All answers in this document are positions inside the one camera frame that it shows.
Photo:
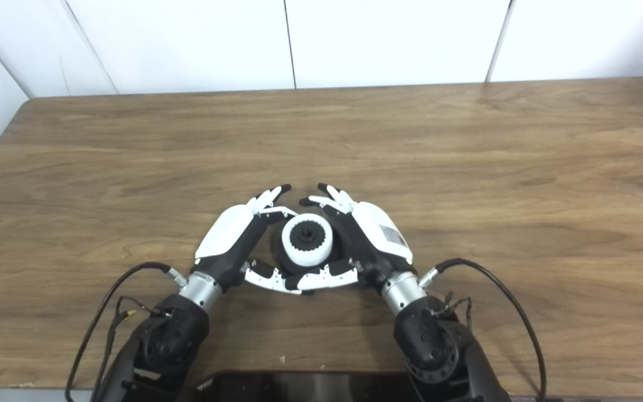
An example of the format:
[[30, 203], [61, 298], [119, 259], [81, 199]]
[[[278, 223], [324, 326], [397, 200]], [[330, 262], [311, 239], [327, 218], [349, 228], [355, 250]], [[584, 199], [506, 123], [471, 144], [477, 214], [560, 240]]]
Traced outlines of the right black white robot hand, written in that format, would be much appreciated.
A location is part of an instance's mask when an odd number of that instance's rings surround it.
[[357, 281], [379, 294], [396, 275], [416, 273], [414, 255], [390, 216], [375, 204], [356, 201], [347, 191], [320, 183], [324, 195], [302, 198], [303, 207], [320, 208], [339, 233], [347, 255], [327, 264], [340, 275], [355, 270]]

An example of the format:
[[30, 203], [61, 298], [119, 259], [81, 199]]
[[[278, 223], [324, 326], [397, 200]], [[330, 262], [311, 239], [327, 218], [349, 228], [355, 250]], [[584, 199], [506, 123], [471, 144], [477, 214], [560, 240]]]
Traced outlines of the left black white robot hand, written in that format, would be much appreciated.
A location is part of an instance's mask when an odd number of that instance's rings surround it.
[[223, 293], [240, 285], [244, 277], [243, 263], [268, 226], [296, 216], [289, 208], [275, 206], [291, 188], [290, 184], [279, 185], [245, 204], [225, 209], [197, 248], [191, 272], [211, 277]]

